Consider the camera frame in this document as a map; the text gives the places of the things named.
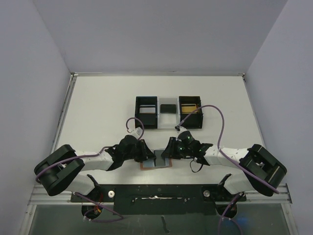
white wall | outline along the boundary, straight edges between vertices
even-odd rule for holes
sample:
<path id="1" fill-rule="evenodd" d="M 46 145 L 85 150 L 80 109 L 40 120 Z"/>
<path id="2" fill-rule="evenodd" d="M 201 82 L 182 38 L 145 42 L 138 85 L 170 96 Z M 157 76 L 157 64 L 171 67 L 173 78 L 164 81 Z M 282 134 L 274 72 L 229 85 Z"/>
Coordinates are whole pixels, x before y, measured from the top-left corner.
<path id="1" fill-rule="evenodd" d="M 0 234 L 20 229 L 69 76 L 33 3 L 0 1 Z"/>
<path id="2" fill-rule="evenodd" d="M 313 231 L 313 1 L 289 0 L 247 72 L 267 148 L 288 169 L 301 235 Z"/>
<path id="3" fill-rule="evenodd" d="M 287 0 L 34 0 L 72 72 L 246 72 Z"/>

white tabletop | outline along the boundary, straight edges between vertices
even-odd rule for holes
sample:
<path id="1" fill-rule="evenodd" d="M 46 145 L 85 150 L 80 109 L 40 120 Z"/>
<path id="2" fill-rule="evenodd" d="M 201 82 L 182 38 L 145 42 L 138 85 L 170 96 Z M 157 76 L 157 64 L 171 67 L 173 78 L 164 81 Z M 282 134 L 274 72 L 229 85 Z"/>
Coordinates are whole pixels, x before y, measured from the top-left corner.
<path id="1" fill-rule="evenodd" d="M 222 146 L 252 147 L 262 138 L 241 77 L 204 76 L 79 76 L 69 103 L 58 146 L 70 144 L 75 150 L 99 151 L 119 143 L 127 134 L 125 122 L 134 116 L 136 96 L 201 97 L 201 104 L 213 104 L 225 117 Z M 203 110 L 203 128 L 192 131 L 200 142 L 217 143 L 222 120 L 213 108 Z M 146 131 L 143 138 L 150 149 L 165 148 L 175 130 Z M 228 173 L 239 170 L 226 166 L 204 166 L 192 173 L 190 160 L 173 160 L 172 168 L 141 171 L 133 160 L 114 171 L 85 171 L 100 184 L 216 184 Z"/>

black container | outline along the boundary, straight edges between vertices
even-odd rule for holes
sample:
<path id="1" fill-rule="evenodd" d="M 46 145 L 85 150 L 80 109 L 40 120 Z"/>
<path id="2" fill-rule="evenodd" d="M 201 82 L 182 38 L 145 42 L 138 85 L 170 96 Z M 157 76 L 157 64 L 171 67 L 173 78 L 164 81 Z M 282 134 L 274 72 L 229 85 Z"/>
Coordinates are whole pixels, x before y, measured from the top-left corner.
<path id="1" fill-rule="evenodd" d="M 180 96 L 179 97 L 179 110 L 180 110 L 180 121 L 187 117 L 188 113 L 182 113 L 182 107 L 186 105 L 195 104 L 195 108 L 201 106 L 200 96 Z M 202 129 L 203 124 L 203 112 L 199 109 L 196 113 L 192 114 L 187 120 L 181 125 L 187 129 Z"/>
<path id="2" fill-rule="evenodd" d="M 137 96 L 135 117 L 142 121 L 145 129 L 157 129 L 157 97 Z M 135 120 L 135 127 L 141 127 L 137 120 Z"/>

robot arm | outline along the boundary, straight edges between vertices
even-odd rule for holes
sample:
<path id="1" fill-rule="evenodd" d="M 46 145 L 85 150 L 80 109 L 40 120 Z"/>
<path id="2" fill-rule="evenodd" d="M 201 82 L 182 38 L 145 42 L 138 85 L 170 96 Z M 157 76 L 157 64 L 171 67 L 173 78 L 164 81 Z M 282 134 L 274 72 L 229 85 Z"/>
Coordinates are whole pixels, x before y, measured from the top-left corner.
<path id="1" fill-rule="evenodd" d="M 243 168 L 245 172 L 236 175 L 228 174 L 220 182 L 220 186 L 223 186 L 230 194 L 257 190 L 265 196 L 272 196 L 273 190 L 251 177 L 246 171 L 274 188 L 278 187 L 287 173 L 285 166 L 259 144 L 253 145 L 252 148 L 219 149 L 214 144 L 200 143 L 195 140 L 184 127 L 179 127 L 178 131 L 178 137 L 170 138 L 162 156 L 173 159 L 193 158 L 197 163 L 207 166 L 223 165 Z"/>
<path id="2" fill-rule="evenodd" d="M 155 159 L 145 143 L 138 140 L 141 128 L 136 128 L 126 135 L 119 144 L 104 147 L 99 153 L 75 151 L 65 144 L 39 163 L 34 172 L 50 196 L 64 190 L 88 195 L 95 189 L 97 183 L 90 175 L 79 174 L 84 170 L 110 171 L 121 167 L 126 160 L 134 159 L 142 162 Z"/>

purple cable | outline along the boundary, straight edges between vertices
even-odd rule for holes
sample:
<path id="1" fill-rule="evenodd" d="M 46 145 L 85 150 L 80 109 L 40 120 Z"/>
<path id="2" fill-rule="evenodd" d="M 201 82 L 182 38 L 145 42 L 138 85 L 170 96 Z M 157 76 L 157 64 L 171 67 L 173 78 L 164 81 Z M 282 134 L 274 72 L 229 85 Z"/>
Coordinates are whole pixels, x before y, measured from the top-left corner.
<path id="1" fill-rule="evenodd" d="M 39 174 L 36 176 L 36 181 L 38 183 L 40 183 L 39 181 L 39 178 L 47 171 L 47 170 L 50 170 L 51 168 L 59 165 L 59 164 L 63 164 L 63 163 L 66 163 L 66 162 L 69 162 L 69 161 L 72 161 L 72 160 L 76 160 L 76 159 L 79 159 L 79 158 L 92 158 L 92 157 L 98 157 L 106 148 L 109 148 L 108 146 L 105 146 L 103 147 L 99 153 L 97 154 L 91 154 L 91 155 L 81 155 L 81 156 L 75 156 L 75 157 L 72 157 L 72 158 L 68 158 L 68 159 L 64 159 L 62 161 L 59 161 L 57 163 L 54 163 L 50 166 L 48 166 L 47 168 L 45 168 L 44 170 L 42 170 L 41 172 L 39 172 Z"/>
<path id="2" fill-rule="evenodd" d="M 138 140 L 140 140 L 141 137 L 143 136 L 143 133 L 145 132 L 145 127 L 144 127 L 144 125 L 143 125 L 143 123 L 142 123 L 142 121 L 141 121 L 140 119 L 138 119 L 138 118 L 136 118 L 136 117 L 130 117 L 130 118 L 127 119 L 127 121 L 126 121 L 126 129 L 127 129 L 127 130 L 129 129 L 129 128 L 128 128 L 128 122 L 129 122 L 130 120 L 132 120 L 132 119 L 135 119 L 135 120 L 139 121 L 139 122 L 140 122 L 140 125 L 141 125 L 141 127 L 142 127 L 142 133 L 141 133 L 141 135 L 140 135 L 139 138 L 138 138 Z"/>
<path id="3" fill-rule="evenodd" d="M 92 201 L 91 199 L 85 197 L 84 195 L 81 195 L 81 194 L 78 193 L 78 192 L 76 192 L 75 195 L 77 195 L 77 196 L 79 196 L 79 197 L 81 197 L 81 198 L 83 198 L 83 199 L 85 199 L 85 200 L 87 200 L 87 201 L 89 201 L 89 202 L 91 202 L 91 203 L 94 203 L 95 205 L 97 205 L 97 206 L 99 206 L 99 207 L 101 207 L 101 208 L 103 208 L 103 209 L 105 209 L 105 210 L 107 210 L 107 211 L 110 211 L 110 212 L 112 212 L 113 214 L 116 214 L 116 215 L 118 215 L 118 216 L 120 217 L 120 218 L 118 218 L 118 219 L 109 219 L 109 220 L 92 219 L 92 220 L 91 220 L 92 222 L 97 222 L 97 223 L 111 223 L 111 222 L 116 222 L 116 221 L 120 221 L 120 220 L 124 219 L 124 216 L 122 216 L 121 214 L 117 213 L 116 211 L 113 211 L 112 209 L 110 209 L 110 208 L 108 208 L 108 207 L 106 207 L 106 206 L 104 206 L 104 205 L 101 205 L 101 204 L 99 204 L 99 203 L 97 203 L 97 202 L 95 202 L 95 201 Z M 84 214 L 84 216 L 86 216 L 90 211 L 93 211 L 93 209 L 87 211 L 87 212 Z"/>
<path id="4" fill-rule="evenodd" d="M 226 209 L 224 210 L 223 214 L 221 215 L 220 220 L 219 220 L 219 225 L 218 225 L 218 227 L 217 227 L 217 234 L 218 234 L 218 235 L 220 235 L 222 220 L 223 220 L 223 218 L 225 217 L 226 212 L 228 211 L 228 209 L 230 208 L 230 206 L 238 199 L 238 197 L 240 197 L 240 194 L 241 194 L 241 193 L 238 193 L 236 196 L 234 196 L 234 198 L 231 200 L 231 202 L 228 204 L 228 206 L 227 206 Z M 240 228 L 239 224 L 238 224 L 235 220 L 233 220 L 233 219 L 231 219 L 231 221 L 233 221 L 233 222 L 237 225 L 237 227 L 238 227 L 239 230 L 240 230 L 240 234 L 243 235 L 243 231 L 242 231 L 242 229 Z"/>
<path id="5" fill-rule="evenodd" d="M 222 135 L 223 135 L 223 132 L 224 132 L 225 120 L 224 120 L 224 115 L 223 115 L 223 113 L 221 112 L 221 110 L 220 110 L 218 107 L 216 107 L 216 106 L 214 106 L 214 105 L 210 105 L 210 104 L 208 104 L 208 105 L 203 105 L 203 106 L 201 106 L 201 107 L 195 109 L 194 111 L 192 111 L 190 114 L 188 114 L 188 115 L 178 124 L 178 127 L 181 126 L 181 125 L 185 122 L 185 120 L 190 117 L 190 115 L 192 115 L 192 114 L 195 113 L 197 110 L 202 109 L 202 108 L 204 108 L 204 107 L 212 107 L 212 108 L 215 108 L 217 111 L 219 111 L 219 113 L 220 113 L 220 115 L 221 115 L 221 117 L 222 117 L 222 129 L 221 129 L 221 133 L 220 133 L 220 136 L 219 136 L 219 140 L 217 141 L 217 147 L 220 149 L 221 139 L 222 139 Z M 269 189 L 273 190 L 275 193 L 279 194 L 279 191 L 278 191 L 277 189 L 275 189 L 272 185 L 270 185 L 268 182 L 266 182 L 266 181 L 260 179 L 259 177 L 255 176 L 255 175 L 252 174 L 250 171 L 244 169 L 241 165 L 239 165 L 238 162 L 236 162 L 235 160 L 232 160 L 232 159 L 231 159 L 229 156 L 227 156 L 221 149 L 220 149 L 220 153 L 221 153 L 224 157 L 226 157 L 229 161 L 231 161 L 233 164 L 235 164 L 236 167 L 238 167 L 238 168 L 239 168 L 240 170 L 242 170 L 244 173 L 248 174 L 248 175 L 251 176 L 253 179 L 259 181 L 261 184 L 265 185 L 265 186 L 268 187 Z"/>

